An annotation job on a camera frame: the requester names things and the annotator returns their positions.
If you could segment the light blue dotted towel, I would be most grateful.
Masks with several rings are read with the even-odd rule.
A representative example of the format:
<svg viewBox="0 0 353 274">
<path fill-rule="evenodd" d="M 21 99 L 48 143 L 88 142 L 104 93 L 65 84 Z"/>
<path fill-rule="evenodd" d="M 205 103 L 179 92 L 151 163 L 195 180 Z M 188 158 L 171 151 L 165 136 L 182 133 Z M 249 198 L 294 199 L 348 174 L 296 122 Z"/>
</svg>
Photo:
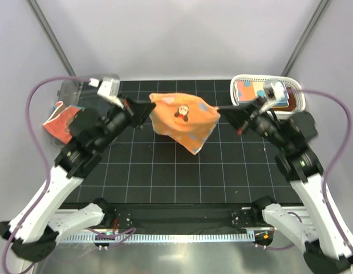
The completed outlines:
<svg viewBox="0 0 353 274">
<path fill-rule="evenodd" d="M 238 103 L 246 103 L 254 100 L 256 97 L 265 96 L 263 90 L 264 82 L 250 81 L 250 80 L 237 80 L 233 84 L 234 95 Z"/>
</svg>

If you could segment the peach dotted towel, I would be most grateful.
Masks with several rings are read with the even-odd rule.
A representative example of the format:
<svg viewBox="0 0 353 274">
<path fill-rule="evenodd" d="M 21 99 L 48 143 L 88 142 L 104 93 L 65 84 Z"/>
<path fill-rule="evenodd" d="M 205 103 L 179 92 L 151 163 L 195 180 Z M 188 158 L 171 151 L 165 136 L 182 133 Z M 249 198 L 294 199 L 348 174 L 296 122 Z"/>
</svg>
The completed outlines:
<svg viewBox="0 0 353 274">
<path fill-rule="evenodd" d="M 220 119 L 218 107 L 186 93 L 151 93 L 149 98 L 156 104 L 150 114 L 154 132 L 198 154 Z"/>
</svg>

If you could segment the brown towel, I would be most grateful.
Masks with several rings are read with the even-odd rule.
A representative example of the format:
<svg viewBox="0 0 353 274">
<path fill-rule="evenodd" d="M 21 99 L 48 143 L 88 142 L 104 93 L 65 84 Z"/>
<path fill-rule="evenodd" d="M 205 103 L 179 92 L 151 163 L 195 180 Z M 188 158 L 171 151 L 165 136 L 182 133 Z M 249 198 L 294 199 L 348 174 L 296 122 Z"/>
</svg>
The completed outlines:
<svg viewBox="0 0 353 274">
<path fill-rule="evenodd" d="M 274 111 L 283 111 L 283 112 L 294 112 L 302 111 L 306 107 L 305 98 L 302 97 L 300 92 L 292 89 L 291 87 L 287 88 L 286 100 L 282 103 L 278 103 L 273 110 Z"/>
</svg>

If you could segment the salmon pink towel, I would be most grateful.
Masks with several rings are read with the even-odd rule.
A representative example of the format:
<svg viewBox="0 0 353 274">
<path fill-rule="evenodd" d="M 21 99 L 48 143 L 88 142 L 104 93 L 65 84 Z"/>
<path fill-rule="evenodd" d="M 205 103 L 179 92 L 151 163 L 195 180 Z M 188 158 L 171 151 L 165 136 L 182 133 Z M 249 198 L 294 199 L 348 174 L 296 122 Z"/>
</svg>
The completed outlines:
<svg viewBox="0 0 353 274">
<path fill-rule="evenodd" d="M 53 113 L 43 123 L 44 129 L 57 140 L 67 144 L 72 138 L 69 125 L 81 109 L 79 106 L 67 106 L 63 101 L 56 102 Z"/>
</svg>

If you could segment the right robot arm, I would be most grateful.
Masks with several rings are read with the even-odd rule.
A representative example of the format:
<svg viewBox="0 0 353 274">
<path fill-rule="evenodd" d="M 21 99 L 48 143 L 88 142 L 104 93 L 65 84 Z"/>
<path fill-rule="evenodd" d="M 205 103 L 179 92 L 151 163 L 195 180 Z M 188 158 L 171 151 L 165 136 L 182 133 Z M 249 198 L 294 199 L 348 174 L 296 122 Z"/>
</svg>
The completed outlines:
<svg viewBox="0 0 353 274">
<path fill-rule="evenodd" d="M 301 199 L 314 227 L 305 226 L 269 196 L 252 202 L 251 221 L 281 231 L 302 252 L 312 273 L 353 273 L 353 234 L 323 184 L 328 172 L 309 146 L 318 134 L 313 116 L 302 111 L 278 120 L 258 101 L 220 107 L 218 112 L 238 134 L 252 130 L 279 149 L 278 170 Z"/>
</svg>

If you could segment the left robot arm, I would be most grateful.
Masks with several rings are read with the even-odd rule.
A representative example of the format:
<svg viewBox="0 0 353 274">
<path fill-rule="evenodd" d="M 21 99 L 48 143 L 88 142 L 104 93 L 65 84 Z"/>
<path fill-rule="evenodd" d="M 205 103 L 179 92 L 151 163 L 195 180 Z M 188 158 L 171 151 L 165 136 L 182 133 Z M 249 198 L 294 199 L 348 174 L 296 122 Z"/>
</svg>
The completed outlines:
<svg viewBox="0 0 353 274">
<path fill-rule="evenodd" d="M 53 215 L 100 163 L 112 141 L 128 126 L 140 128 L 155 107 L 152 102 L 125 98 L 107 116 L 100 116 L 93 108 L 75 114 L 68 126 L 72 138 L 56 157 L 46 181 L 16 218 L 0 222 L 1 237 L 12 244 L 19 258 L 40 262 L 72 234 L 98 225 L 113 225 L 116 211 L 103 198 L 66 217 L 55 219 Z"/>
</svg>

